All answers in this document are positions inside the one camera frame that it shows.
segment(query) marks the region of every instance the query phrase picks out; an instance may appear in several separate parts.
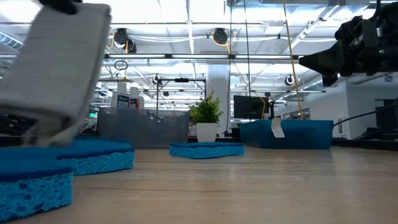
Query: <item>scrub pad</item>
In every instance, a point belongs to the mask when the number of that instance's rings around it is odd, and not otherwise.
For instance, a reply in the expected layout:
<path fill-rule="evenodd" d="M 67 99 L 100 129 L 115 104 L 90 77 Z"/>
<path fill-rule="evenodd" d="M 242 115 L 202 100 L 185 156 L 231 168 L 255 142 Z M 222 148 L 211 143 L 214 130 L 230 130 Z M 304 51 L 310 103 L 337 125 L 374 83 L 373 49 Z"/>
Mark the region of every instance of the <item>scrub pad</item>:
<path fill-rule="evenodd" d="M 198 142 L 173 143 L 170 145 L 170 155 L 191 159 L 208 159 L 243 154 L 244 147 L 241 143 Z"/>
<path fill-rule="evenodd" d="M 72 168 L 54 158 L 41 149 L 0 149 L 0 222 L 72 202 Z"/>
<path fill-rule="evenodd" d="M 57 151 L 57 160 L 72 166 L 75 175 L 111 172 L 133 167 L 134 148 L 128 142 L 76 139 Z"/>

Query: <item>wooden table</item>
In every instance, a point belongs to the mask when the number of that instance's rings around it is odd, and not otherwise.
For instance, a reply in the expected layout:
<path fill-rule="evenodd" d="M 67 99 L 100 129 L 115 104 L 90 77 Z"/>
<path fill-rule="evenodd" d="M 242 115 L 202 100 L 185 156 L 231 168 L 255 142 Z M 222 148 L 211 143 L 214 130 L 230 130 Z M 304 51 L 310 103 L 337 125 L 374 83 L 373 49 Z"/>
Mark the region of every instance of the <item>wooden table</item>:
<path fill-rule="evenodd" d="M 75 177 L 73 191 L 70 206 L 11 223 L 398 223 L 398 152 L 145 149 L 135 168 Z"/>

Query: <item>green plant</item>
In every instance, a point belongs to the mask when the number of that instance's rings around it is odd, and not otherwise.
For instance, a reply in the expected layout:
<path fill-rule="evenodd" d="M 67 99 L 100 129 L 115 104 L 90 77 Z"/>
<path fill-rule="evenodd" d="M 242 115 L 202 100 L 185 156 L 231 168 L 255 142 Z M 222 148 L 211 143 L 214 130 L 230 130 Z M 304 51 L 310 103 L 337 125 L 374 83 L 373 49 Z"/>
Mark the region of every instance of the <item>green plant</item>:
<path fill-rule="evenodd" d="M 214 91 L 206 97 L 202 102 L 197 103 L 196 106 L 190 106 L 191 119 L 195 123 L 217 123 L 220 121 L 220 116 L 223 114 L 219 111 L 220 98 L 213 99 Z"/>

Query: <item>white pot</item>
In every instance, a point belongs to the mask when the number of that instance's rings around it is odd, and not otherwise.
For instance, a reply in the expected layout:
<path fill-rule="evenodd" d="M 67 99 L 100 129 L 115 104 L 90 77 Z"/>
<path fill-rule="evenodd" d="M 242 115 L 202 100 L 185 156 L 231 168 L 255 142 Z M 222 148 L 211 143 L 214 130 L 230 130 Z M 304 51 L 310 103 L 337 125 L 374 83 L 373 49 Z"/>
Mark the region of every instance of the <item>white pot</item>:
<path fill-rule="evenodd" d="M 197 123 L 198 142 L 215 142 L 217 123 Z"/>

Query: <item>white column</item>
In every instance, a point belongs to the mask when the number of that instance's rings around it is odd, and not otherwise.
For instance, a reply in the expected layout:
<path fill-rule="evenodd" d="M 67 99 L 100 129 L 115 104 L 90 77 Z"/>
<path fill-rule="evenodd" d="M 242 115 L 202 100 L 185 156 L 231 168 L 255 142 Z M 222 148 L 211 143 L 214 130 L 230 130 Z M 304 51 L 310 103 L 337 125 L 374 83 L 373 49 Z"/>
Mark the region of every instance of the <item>white column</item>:
<path fill-rule="evenodd" d="M 214 97 L 220 98 L 220 111 L 224 112 L 219 121 L 219 128 L 217 133 L 220 137 L 224 137 L 224 131 L 226 131 L 227 124 L 230 128 L 231 110 L 230 108 L 230 94 L 228 94 L 229 88 L 229 65 L 208 65 L 207 72 L 207 94 L 214 91 Z"/>

